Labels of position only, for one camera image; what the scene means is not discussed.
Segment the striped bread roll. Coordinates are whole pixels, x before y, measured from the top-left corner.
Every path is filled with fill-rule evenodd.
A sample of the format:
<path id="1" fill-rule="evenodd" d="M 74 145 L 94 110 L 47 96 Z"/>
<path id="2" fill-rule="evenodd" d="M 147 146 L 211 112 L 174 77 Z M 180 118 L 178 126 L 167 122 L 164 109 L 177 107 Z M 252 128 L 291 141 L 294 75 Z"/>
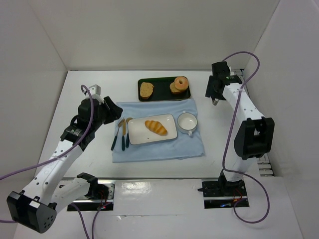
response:
<path id="1" fill-rule="evenodd" d="M 167 135 L 166 128 L 159 121 L 147 120 L 145 121 L 145 126 L 148 130 L 155 134 L 158 134 L 160 136 Z"/>

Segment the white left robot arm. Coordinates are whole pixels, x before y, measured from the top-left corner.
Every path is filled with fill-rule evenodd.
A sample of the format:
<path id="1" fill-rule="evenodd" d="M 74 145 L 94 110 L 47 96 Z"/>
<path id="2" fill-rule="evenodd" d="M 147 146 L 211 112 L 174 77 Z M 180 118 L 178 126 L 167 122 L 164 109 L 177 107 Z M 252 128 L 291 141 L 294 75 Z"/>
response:
<path id="1" fill-rule="evenodd" d="M 78 174 L 70 183 L 59 187 L 73 162 L 81 156 L 103 124 L 120 119 L 122 108 L 109 97 L 84 99 L 78 114 L 64 130 L 52 157 L 42 166 L 36 177 L 20 192 L 12 191 L 7 199 L 8 209 L 15 223 L 40 234 L 53 225 L 57 214 L 80 197 L 106 201 L 109 189 L 97 177 Z"/>

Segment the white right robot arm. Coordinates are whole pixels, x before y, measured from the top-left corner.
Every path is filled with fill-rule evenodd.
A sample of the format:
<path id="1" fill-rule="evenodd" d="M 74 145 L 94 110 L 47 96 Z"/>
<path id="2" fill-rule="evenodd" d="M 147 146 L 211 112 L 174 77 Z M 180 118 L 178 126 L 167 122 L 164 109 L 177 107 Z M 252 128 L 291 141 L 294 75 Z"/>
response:
<path id="1" fill-rule="evenodd" d="M 227 140 L 236 157 L 222 163 L 215 191 L 221 196 L 239 196 L 244 193 L 243 174 L 271 149 L 274 120 L 255 107 L 241 79 L 231 72 L 225 61 L 212 64 L 205 95 L 212 99 L 213 105 L 227 101 L 236 114 L 231 122 L 235 135 Z"/>

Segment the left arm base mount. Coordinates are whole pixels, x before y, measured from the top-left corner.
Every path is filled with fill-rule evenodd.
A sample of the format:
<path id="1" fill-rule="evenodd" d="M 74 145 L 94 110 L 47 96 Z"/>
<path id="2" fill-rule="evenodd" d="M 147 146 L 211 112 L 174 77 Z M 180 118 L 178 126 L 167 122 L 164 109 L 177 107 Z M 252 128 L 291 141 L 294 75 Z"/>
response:
<path id="1" fill-rule="evenodd" d="M 72 203 L 83 212 L 112 211 L 114 209 L 115 181 L 98 179 L 98 189 L 92 196 L 81 196 Z"/>

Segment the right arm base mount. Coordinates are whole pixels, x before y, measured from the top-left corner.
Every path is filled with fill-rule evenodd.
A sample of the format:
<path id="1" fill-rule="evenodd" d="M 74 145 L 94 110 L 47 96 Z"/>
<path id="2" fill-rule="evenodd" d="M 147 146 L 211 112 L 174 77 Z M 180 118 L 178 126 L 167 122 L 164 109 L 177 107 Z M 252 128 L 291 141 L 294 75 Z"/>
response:
<path id="1" fill-rule="evenodd" d="M 201 188 L 205 209 L 249 207 L 246 186 L 243 180 L 227 182 L 224 179 L 203 179 Z"/>

